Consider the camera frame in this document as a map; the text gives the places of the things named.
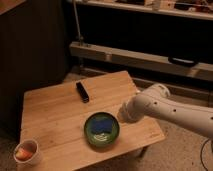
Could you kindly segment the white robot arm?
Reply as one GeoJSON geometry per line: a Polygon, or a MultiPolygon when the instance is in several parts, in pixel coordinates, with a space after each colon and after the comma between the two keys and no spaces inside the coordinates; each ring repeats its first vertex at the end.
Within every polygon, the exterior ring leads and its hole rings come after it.
{"type": "Polygon", "coordinates": [[[124,102],[118,116],[127,123],[144,116],[166,120],[213,140],[213,108],[176,102],[169,96],[165,85],[153,84],[124,102]]]}

